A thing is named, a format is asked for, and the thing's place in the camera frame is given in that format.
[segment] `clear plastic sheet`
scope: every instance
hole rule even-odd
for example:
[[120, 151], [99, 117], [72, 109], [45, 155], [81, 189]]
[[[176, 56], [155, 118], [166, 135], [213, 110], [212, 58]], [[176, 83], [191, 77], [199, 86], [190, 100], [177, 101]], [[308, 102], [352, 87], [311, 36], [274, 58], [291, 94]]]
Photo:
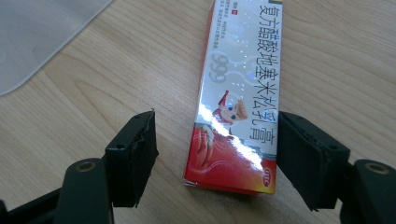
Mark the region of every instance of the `clear plastic sheet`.
[[111, 0], [0, 0], [0, 95], [15, 90]]

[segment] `wooden table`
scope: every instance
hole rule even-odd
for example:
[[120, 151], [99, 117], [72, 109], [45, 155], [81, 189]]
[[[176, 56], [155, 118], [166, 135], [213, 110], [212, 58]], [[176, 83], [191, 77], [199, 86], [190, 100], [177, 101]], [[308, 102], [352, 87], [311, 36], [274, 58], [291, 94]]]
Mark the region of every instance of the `wooden table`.
[[[137, 209], [116, 223], [338, 223], [277, 173], [275, 196], [183, 185], [211, 0], [116, 0], [17, 90], [0, 97], [0, 198], [12, 209], [102, 157], [154, 108], [160, 156]], [[396, 1], [284, 1], [280, 109], [396, 167]]]

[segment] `999 logo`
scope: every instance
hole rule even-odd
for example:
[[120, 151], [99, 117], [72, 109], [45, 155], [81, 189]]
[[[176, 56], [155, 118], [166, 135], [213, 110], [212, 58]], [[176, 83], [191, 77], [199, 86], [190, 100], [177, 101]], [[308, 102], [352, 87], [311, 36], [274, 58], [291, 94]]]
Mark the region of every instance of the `999 logo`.
[[228, 57], [226, 55], [220, 54], [220, 55], [212, 55], [212, 62], [210, 64], [210, 72], [209, 76], [212, 79], [212, 81], [216, 83], [222, 83], [226, 80], [225, 74], [228, 71], [227, 68], [227, 63], [228, 63]]

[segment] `ointment box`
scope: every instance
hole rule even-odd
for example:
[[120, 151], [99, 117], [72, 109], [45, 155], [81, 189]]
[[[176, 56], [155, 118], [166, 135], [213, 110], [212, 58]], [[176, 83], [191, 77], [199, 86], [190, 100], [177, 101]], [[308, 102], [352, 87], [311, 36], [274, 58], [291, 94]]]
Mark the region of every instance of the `ointment box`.
[[275, 193], [281, 28], [281, 1], [214, 1], [187, 185]]

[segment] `cartoon figure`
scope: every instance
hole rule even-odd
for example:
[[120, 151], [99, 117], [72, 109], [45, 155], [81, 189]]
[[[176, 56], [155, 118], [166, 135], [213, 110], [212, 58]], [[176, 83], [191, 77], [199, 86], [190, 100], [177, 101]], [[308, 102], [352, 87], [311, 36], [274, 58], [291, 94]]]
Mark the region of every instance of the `cartoon figure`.
[[[237, 103], [233, 105], [226, 105], [226, 98], [228, 91], [225, 92], [221, 100], [219, 101], [219, 108], [217, 108], [213, 113], [213, 121], [211, 127], [207, 124], [203, 124], [201, 129], [198, 130], [196, 136], [201, 139], [197, 139], [199, 142], [197, 150], [197, 163], [198, 167], [205, 168], [210, 161], [213, 153], [214, 141], [219, 144], [228, 143], [233, 140], [231, 126], [234, 122], [239, 120], [244, 120], [248, 118], [248, 112], [246, 111], [245, 104], [242, 100], [238, 100]], [[213, 128], [214, 123], [221, 124], [223, 127], [228, 127], [228, 134], [224, 135], [219, 133]]]

